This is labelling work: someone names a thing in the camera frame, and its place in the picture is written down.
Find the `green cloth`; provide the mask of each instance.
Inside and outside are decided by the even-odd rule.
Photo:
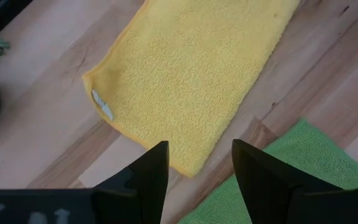
[[[358,188],[358,164],[303,119],[265,152],[344,189]],[[236,177],[228,178],[179,223],[251,223]]]

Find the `wooden floor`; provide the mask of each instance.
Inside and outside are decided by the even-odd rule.
[[[81,81],[141,0],[34,0],[0,36],[0,188],[92,187],[144,153],[99,120]],[[302,1],[203,170],[170,170],[163,223],[233,173],[230,146],[264,148],[301,116],[358,162],[358,0]]]

